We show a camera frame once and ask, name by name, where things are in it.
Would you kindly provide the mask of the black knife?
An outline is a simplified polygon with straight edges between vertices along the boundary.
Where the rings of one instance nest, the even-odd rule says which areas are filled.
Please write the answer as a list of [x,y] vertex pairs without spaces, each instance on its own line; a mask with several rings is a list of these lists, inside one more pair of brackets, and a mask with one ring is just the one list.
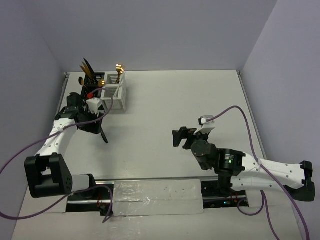
[[95,81],[96,80],[96,74],[93,70],[93,68],[91,67],[90,63],[84,58],[84,64],[85,64],[85,69],[87,71],[87,75],[90,77],[90,79],[92,81]]
[[106,137],[106,135],[105,135],[105,132],[104,132],[104,130],[103,130],[102,127],[100,127],[100,134],[101,134],[101,137],[102,137],[103,141],[104,141],[106,144],[108,144],[109,141],[108,141],[108,139],[107,139],[107,137]]

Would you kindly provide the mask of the gold spoon green handle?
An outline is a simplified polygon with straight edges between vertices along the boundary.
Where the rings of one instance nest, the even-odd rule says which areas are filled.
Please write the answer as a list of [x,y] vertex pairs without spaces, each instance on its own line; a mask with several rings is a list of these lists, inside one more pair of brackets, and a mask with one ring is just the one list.
[[82,77],[78,78],[78,82],[81,86],[83,86],[89,93],[91,92],[90,89],[85,85],[85,80]]
[[105,86],[105,84],[106,84],[106,81],[103,78],[101,78],[98,81],[97,86],[98,86],[98,88],[103,88]]

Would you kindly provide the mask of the gold knife green handle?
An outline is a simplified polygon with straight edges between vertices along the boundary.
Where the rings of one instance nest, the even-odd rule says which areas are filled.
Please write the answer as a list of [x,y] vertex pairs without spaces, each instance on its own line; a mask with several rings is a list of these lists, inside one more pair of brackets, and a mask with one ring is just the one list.
[[87,66],[86,63],[82,62],[82,65],[80,66],[80,68],[83,70],[83,72],[88,76],[88,78],[93,81],[94,78],[91,74],[91,71],[89,70],[89,67]]

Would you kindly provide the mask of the gold fork green handle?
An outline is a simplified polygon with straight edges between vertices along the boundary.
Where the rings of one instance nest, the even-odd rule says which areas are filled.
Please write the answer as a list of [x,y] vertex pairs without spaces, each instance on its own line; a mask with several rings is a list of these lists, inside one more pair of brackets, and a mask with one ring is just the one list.
[[120,82],[120,77],[122,74],[122,64],[120,64],[120,63],[116,64],[116,72],[117,72],[117,79],[116,79],[115,83],[118,84]]
[[121,75],[125,72],[125,67],[122,65],[122,71],[121,71]]

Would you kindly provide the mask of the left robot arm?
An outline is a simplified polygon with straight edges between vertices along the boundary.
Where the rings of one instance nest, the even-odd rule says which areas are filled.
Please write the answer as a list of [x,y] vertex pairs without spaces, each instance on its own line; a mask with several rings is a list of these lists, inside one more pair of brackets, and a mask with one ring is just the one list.
[[66,102],[67,105],[54,118],[50,138],[35,156],[27,157],[24,162],[27,183],[33,198],[80,192],[86,199],[93,199],[98,193],[93,175],[71,174],[64,154],[76,131],[100,134],[102,116],[107,107],[93,94],[86,98],[72,92]]

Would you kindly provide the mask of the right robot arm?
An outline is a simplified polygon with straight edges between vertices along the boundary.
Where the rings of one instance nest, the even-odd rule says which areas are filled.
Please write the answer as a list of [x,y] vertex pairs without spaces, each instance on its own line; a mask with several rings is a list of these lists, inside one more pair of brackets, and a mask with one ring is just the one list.
[[204,171],[213,170],[218,176],[213,192],[218,196],[229,196],[246,190],[282,190],[300,202],[315,199],[315,184],[312,181],[313,166],[309,161],[286,164],[266,159],[255,159],[252,155],[228,148],[218,148],[209,143],[213,127],[181,127],[173,130],[173,146],[182,140],[184,150],[190,150]]

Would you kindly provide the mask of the black utensil caddy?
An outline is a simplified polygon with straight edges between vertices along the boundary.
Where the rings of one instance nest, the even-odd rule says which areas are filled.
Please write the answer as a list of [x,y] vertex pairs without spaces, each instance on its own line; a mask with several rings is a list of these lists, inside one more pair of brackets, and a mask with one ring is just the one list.
[[91,80],[88,75],[85,75],[83,77],[83,83],[84,86],[82,86],[81,90],[81,97],[86,98],[89,93],[93,92],[95,89],[100,88],[99,87],[99,81],[105,78],[105,73],[104,72],[98,72],[95,74],[95,80]]

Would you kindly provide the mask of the white utensil caddy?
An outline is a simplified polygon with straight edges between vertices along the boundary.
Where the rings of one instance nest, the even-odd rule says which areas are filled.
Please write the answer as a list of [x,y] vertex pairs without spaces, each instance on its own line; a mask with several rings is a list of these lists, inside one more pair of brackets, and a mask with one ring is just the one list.
[[118,79],[118,74],[107,74],[104,78],[104,90],[101,91],[100,98],[106,103],[108,107],[112,104],[113,110],[126,111],[126,98],[127,98],[127,83],[126,74],[123,73]]

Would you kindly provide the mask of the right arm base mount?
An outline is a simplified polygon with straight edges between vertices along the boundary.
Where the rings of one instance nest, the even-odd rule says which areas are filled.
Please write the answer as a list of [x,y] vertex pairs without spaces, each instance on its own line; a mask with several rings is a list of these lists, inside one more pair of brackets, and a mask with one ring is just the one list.
[[201,194],[204,209],[249,207],[245,190],[221,193],[217,180],[201,180]]

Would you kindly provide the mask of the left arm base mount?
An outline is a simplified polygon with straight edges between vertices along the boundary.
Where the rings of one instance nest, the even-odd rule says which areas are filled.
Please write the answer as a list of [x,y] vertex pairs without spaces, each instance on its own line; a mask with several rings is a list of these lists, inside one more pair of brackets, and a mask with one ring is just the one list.
[[112,216],[111,193],[114,185],[105,184],[105,187],[97,187],[93,190],[75,193],[67,198],[66,213],[99,213],[100,216]]

